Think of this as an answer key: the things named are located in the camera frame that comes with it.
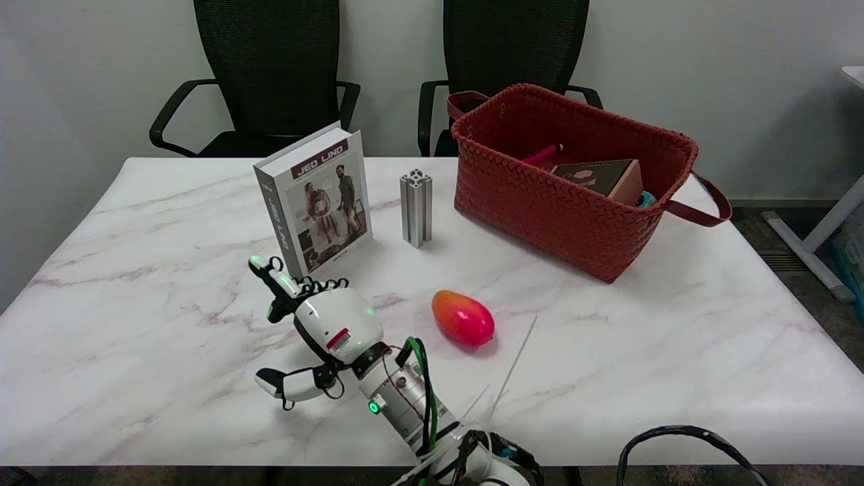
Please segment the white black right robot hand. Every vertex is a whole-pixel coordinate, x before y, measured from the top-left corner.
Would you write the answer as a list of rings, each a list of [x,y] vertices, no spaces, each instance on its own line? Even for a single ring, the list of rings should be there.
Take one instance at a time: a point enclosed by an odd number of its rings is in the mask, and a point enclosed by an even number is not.
[[[321,395],[336,400],[334,385],[341,385],[340,373],[352,370],[358,382],[383,374],[386,354],[383,327],[376,311],[347,279],[317,281],[311,277],[293,279],[284,273],[278,257],[251,255],[248,267],[271,290],[273,300],[266,312],[270,323],[292,317],[294,329],[321,364],[283,372],[262,367],[255,381],[290,411],[299,401]]]

